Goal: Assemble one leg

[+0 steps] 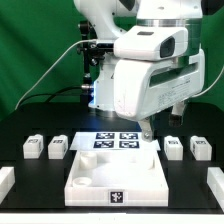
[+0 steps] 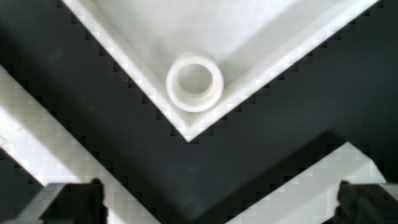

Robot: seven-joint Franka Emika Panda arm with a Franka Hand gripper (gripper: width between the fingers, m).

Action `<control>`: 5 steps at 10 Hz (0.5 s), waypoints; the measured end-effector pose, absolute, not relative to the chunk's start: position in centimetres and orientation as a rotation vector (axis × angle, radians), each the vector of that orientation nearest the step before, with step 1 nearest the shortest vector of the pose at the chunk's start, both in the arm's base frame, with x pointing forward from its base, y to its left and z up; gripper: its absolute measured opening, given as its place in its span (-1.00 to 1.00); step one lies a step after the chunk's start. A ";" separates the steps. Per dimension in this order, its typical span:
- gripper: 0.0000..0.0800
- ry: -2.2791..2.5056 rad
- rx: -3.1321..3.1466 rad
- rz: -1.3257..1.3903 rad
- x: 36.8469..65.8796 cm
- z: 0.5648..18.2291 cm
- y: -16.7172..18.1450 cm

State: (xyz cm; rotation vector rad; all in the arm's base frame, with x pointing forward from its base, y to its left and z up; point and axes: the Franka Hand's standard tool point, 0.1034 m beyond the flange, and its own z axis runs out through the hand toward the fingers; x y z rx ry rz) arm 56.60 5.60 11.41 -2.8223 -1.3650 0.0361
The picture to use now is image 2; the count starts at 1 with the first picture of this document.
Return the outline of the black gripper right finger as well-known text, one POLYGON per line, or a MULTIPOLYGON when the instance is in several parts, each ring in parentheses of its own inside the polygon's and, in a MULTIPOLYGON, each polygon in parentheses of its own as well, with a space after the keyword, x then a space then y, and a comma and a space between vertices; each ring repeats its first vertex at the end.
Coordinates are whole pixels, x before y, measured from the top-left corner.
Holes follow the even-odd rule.
POLYGON ((398 184, 342 181, 330 224, 398 224, 398 184))

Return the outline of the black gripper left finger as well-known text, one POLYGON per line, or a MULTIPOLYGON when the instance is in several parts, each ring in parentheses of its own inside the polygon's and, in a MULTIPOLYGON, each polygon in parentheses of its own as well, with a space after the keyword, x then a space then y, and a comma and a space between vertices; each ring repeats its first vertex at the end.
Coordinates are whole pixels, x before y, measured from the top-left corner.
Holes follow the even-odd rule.
POLYGON ((12 224, 106 224, 104 186, 51 183, 38 191, 12 224))

